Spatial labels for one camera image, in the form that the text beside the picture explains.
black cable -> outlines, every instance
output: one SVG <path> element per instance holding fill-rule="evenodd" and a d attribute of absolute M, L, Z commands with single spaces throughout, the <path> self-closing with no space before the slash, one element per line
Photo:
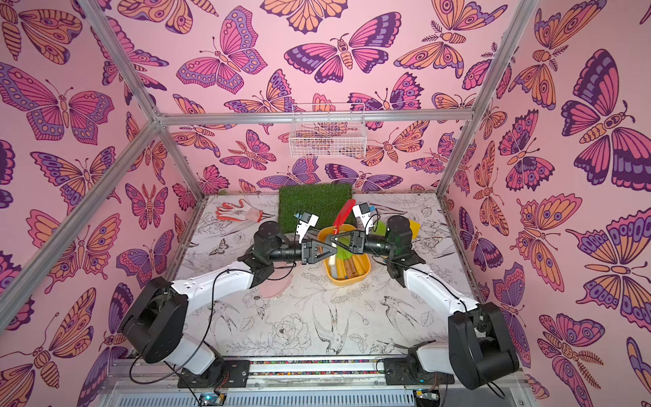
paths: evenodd
<path fill-rule="evenodd" d="M 212 315 L 214 314 L 213 306 L 214 306 L 214 302 L 215 302 L 215 283 L 217 282 L 217 279 L 219 278 L 220 275 L 222 275 L 224 273 L 228 273 L 228 272 L 245 272 L 245 273 L 253 274 L 253 273 L 251 273 L 250 270 L 242 270 L 242 269 L 239 269 L 239 268 L 228 268 L 228 269 L 222 271 L 221 273 L 217 274 L 215 279 L 212 281 L 212 294 L 211 294 L 212 297 L 211 297 L 211 300 L 210 300 L 210 315 L 208 316 L 208 326 L 206 327 L 206 332 L 204 332 L 203 338 L 201 339 L 201 341 L 199 341 L 199 345 L 197 346 L 197 349 L 195 349 L 195 351 L 192 353 L 192 355 L 190 355 L 190 357 L 185 362 L 183 362 L 183 364 L 181 366 L 179 366 L 178 368 L 173 370 L 172 373 L 170 373 L 170 374 L 168 374 L 166 376 L 163 376 L 161 378 L 158 378 L 156 380 L 151 380 L 149 382 L 139 382 L 138 380 L 133 378 L 133 374 L 132 374 L 133 367 L 135 366 L 135 363 L 138 361 L 138 359 L 140 359 L 142 357 L 142 355 L 138 355 L 138 356 L 135 357 L 135 359 L 133 360 L 133 363 L 131 364 L 131 367 L 129 368 L 129 379 L 133 383 L 136 383 L 136 384 L 154 384 L 154 383 L 158 383 L 158 382 L 160 382 L 162 380 L 167 379 L 168 377 L 170 377 L 170 376 L 172 376 L 174 374 L 178 374 L 178 371 L 180 371 L 183 368 L 183 366 L 187 365 L 187 363 L 190 362 L 190 360 L 192 358 L 194 358 L 194 356 L 197 354 L 197 352 L 201 348 L 201 344 L 203 343 L 203 341 L 206 340 L 206 337 L 208 336 L 208 331 L 210 331 L 210 324 L 212 323 Z"/>
<path fill-rule="evenodd" d="M 174 371 L 174 368 L 172 368 L 172 367 L 170 366 L 169 363 L 167 363 L 166 361 L 163 361 L 163 362 L 167 365 L 168 368 L 170 368 L 171 371 Z M 195 400 L 197 401 L 197 406 L 200 406 L 200 405 L 201 405 L 201 401 L 199 401 L 199 398 L 197 398 L 197 395 L 195 394 L 194 390 L 192 390 L 192 388 L 190 387 L 190 385 L 186 382 L 186 378 L 184 378 L 183 376 L 181 376 L 181 374 L 178 373 L 178 372 L 176 373 L 176 375 L 177 375 L 178 378 L 181 379 L 181 381 L 182 381 L 182 382 L 187 386 L 187 389 L 190 390 L 190 393 L 192 393 L 192 396 L 193 396 L 193 397 L 195 398 Z"/>

green grass patch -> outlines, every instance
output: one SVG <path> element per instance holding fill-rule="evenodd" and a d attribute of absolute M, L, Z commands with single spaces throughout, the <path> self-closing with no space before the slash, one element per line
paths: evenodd
<path fill-rule="evenodd" d="M 278 222 L 283 233 L 295 232 L 298 219 L 294 214 L 308 212 L 319 217 L 315 227 L 321 230 L 334 224 L 337 214 L 352 197 L 350 184 L 284 186 L 280 189 Z M 345 223 L 355 225 L 352 211 Z"/>

orange butterfly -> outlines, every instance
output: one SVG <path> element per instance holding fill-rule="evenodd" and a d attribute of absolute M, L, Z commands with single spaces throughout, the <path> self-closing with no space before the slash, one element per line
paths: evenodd
<path fill-rule="evenodd" d="M 500 127 L 502 124 L 506 123 L 506 112 L 496 111 L 493 113 L 493 109 L 498 109 L 498 107 L 492 107 L 492 102 L 484 112 L 482 117 L 482 124 L 479 126 L 479 130 L 484 129 L 484 140 L 488 140 L 490 135 L 493 133 L 494 128 Z"/>
<path fill-rule="evenodd" d="M 518 233 L 516 244 L 510 249 L 517 248 L 523 259 L 530 259 L 531 265 L 536 269 L 538 275 L 545 283 L 551 285 L 551 288 L 561 292 L 565 291 L 559 264 L 544 242 L 549 244 L 546 238 L 550 234 L 561 235 L 560 233 L 549 233 L 548 230 L 559 226 L 574 215 L 583 200 L 575 197 L 574 194 L 568 196 L 560 194 L 544 199 L 540 204 L 535 200 L 529 201 L 525 205 L 522 205 L 520 199 L 517 199 L 517 202 L 522 207 L 520 221 L 525 230 Z"/>
<path fill-rule="evenodd" d="M 316 32 L 324 18 L 341 17 L 348 8 L 348 0 L 264 0 L 262 10 L 278 17 L 289 16 L 289 26 L 294 31 L 307 34 Z"/>
<path fill-rule="evenodd" d="M 479 220 L 481 223 L 485 226 L 488 226 L 488 223 L 490 223 L 498 232 L 504 236 L 508 236 L 506 218 L 491 195 L 498 197 L 500 201 L 502 201 L 502 198 L 495 193 L 493 186 L 488 186 L 490 184 L 490 178 L 493 175 L 494 164 L 495 143 L 491 141 L 488 143 L 488 147 L 486 147 L 486 153 L 482 161 L 475 167 L 475 182 L 477 185 L 484 187 L 484 189 L 477 192 L 473 198 L 484 198 L 484 202 L 482 202 L 482 206 L 479 208 Z M 497 181 L 497 170 L 495 170 L 495 181 Z"/>
<path fill-rule="evenodd" d="M 140 133 L 140 128 L 138 127 L 138 123 L 135 122 L 135 119 L 133 118 L 133 115 L 131 112 L 126 113 L 126 137 L 130 141 L 133 141 L 135 139 L 135 136 Z M 156 174 L 156 178 L 161 182 L 161 184 L 165 185 L 165 180 L 163 179 L 163 168 L 165 168 L 165 161 L 164 159 L 167 158 L 167 149 L 165 148 L 165 145 L 163 144 L 162 141 L 159 141 L 158 143 L 156 140 L 153 140 L 144 150 L 138 158 L 135 159 L 135 162 L 132 164 L 131 168 L 129 171 L 133 171 L 136 168 L 140 167 L 140 164 L 143 162 L 143 158 L 145 159 L 145 165 L 149 167 L 150 163 L 154 163 L 152 165 L 152 168 L 154 169 L 154 174 Z"/>
<path fill-rule="evenodd" d="M 54 230 L 60 225 L 59 221 L 36 209 L 29 212 L 27 224 L 30 226 L 28 233 L 33 239 L 32 243 L 39 248 L 50 239 Z M 56 282 L 73 277 L 81 268 L 86 271 L 86 274 L 101 274 L 106 280 L 108 276 L 102 270 L 111 258 L 109 250 L 113 247 L 119 231 L 120 215 L 113 214 L 95 228 L 88 240 L 86 236 L 82 239 L 77 237 L 77 243 L 73 241 L 49 271 L 48 276 L 52 278 L 52 284 L 46 287 L 45 293 L 48 294 Z"/>
<path fill-rule="evenodd" d="M 192 3 L 201 7 L 201 10 L 219 17 L 208 0 L 192 0 Z M 176 34 L 188 34 L 192 29 L 192 13 L 186 0 L 122 0 L 118 4 L 118 12 L 125 17 L 154 23 L 159 23 L 169 16 L 165 28 Z"/>
<path fill-rule="evenodd" d="M 475 95 L 476 93 L 473 93 L 466 99 L 463 99 L 461 96 L 455 94 L 459 98 L 459 102 L 457 102 L 456 99 L 445 93 L 435 93 L 432 95 L 432 103 L 437 109 L 470 109 L 475 104 Z M 439 123 L 447 122 L 447 120 L 437 121 Z"/>
<path fill-rule="evenodd" d="M 391 134 L 393 134 L 393 132 L 389 134 L 388 140 L 382 142 L 382 146 L 367 145 L 366 156 L 362 160 L 362 164 L 369 167 L 379 164 L 382 161 L 382 158 L 384 158 L 385 151 L 387 152 L 389 158 L 397 163 L 398 153 L 396 150 L 404 152 L 414 152 L 420 150 L 423 144 L 423 140 L 420 138 L 425 133 L 425 130 L 427 130 L 427 126 L 429 126 L 429 124 L 429 120 L 419 120 L 417 122 L 411 123 L 405 130 L 402 130 L 402 133 L 400 133 L 400 135 L 396 137 L 392 143 L 390 143 L 389 140 L 391 139 Z"/>
<path fill-rule="evenodd" d="M 556 89 L 551 72 L 545 63 L 549 63 L 549 67 L 554 71 L 558 70 L 558 65 L 553 57 L 560 55 L 568 47 L 567 45 L 561 47 L 561 44 L 584 28 L 605 5 L 606 0 L 584 1 L 572 6 L 562 19 L 561 14 L 556 13 L 548 21 L 541 20 L 542 10 L 538 9 L 533 27 L 534 34 L 540 45 L 552 52 L 549 53 L 544 49 L 534 51 L 533 59 L 542 64 L 530 66 L 520 72 L 513 79 L 508 91 L 512 91 L 516 85 L 522 85 L 522 90 L 526 93 L 533 90 L 531 98 L 534 102 L 549 110 L 554 110 Z"/>
<path fill-rule="evenodd" d="M 507 6 L 496 8 L 492 13 L 483 13 L 482 8 L 475 2 L 464 6 L 464 0 L 432 0 L 436 15 L 448 31 L 467 31 L 481 28 L 502 15 Z M 438 35 L 426 36 L 422 41 L 430 42 L 437 39 L 449 42 L 450 44 L 462 44 L 465 37 L 458 33 L 444 33 L 442 28 L 432 20 L 432 29 Z M 461 54 L 444 43 L 434 42 L 407 52 L 398 58 L 393 64 L 410 69 L 423 69 L 432 65 L 434 69 L 442 69 L 448 66 L 455 68 L 455 75 L 460 78 L 464 74 L 464 59 Z"/>
<path fill-rule="evenodd" d="M 0 372 L 0 395 L 2 396 L 0 401 L 3 402 L 3 406 L 23 407 L 27 404 L 34 388 L 37 369 L 40 369 L 40 376 L 45 384 L 59 388 L 59 368 L 52 360 L 52 356 L 63 359 L 74 358 L 89 347 L 93 334 L 93 327 L 89 325 L 96 295 L 95 288 L 90 288 L 79 297 L 61 321 L 47 350 L 43 349 L 46 342 L 44 339 L 43 343 L 31 353 L 16 351 L 0 356 L 3 358 L 11 354 L 21 354 L 34 358 L 32 363 Z M 52 321 L 58 315 L 59 313 L 54 314 Z M 49 324 L 45 328 L 46 338 L 48 327 Z"/>
<path fill-rule="evenodd" d="M 67 45 L 80 34 L 81 20 L 70 13 L 59 10 L 28 10 L 17 13 L 12 7 L 18 0 L 5 0 L 0 4 L 0 16 L 6 22 L 2 23 L 2 33 L 9 53 L 18 61 L 22 49 L 22 39 L 18 31 L 18 20 L 27 38 L 34 44 L 36 50 L 55 64 L 64 64 L 70 59 L 70 51 L 61 44 Z"/>

wire basket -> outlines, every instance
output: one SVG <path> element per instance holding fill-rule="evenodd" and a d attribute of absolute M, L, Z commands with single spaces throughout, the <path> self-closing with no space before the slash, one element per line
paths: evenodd
<path fill-rule="evenodd" d="M 337 113 L 336 118 L 334 111 L 316 118 L 311 112 L 298 110 L 299 105 L 309 105 L 314 109 L 318 104 L 292 106 L 292 127 L 288 138 L 292 158 L 365 157 L 368 134 L 363 104 L 344 117 L 341 112 Z"/>

pink wallpaper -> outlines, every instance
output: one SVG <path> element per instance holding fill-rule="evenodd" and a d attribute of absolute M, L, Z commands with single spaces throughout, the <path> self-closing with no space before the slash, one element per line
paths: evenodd
<path fill-rule="evenodd" d="M 468 3 L 463 18 L 455 3 L 202 0 L 175 18 L 168 3 L 102 2 L 146 50 L 132 60 L 164 113 L 178 113 L 174 94 L 207 113 L 291 111 L 316 92 L 373 110 L 432 109 L 438 92 L 470 102 L 516 2 Z"/>
<path fill-rule="evenodd" d="M 542 406 L 651 402 L 647 7 L 541 1 L 447 194 Z"/>

